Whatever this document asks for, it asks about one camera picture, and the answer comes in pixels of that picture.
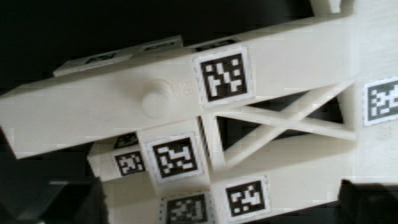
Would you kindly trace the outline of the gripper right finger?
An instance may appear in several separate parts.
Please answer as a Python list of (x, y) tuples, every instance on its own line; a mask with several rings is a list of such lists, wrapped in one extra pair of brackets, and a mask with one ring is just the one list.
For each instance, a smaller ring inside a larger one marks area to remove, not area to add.
[(398, 224), (398, 184), (340, 180), (339, 224)]

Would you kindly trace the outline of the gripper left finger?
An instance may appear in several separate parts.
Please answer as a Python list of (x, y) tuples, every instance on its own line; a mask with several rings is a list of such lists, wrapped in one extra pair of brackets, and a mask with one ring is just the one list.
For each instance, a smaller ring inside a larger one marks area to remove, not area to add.
[(22, 224), (106, 224), (104, 198), (97, 178), (51, 181), (15, 220)]

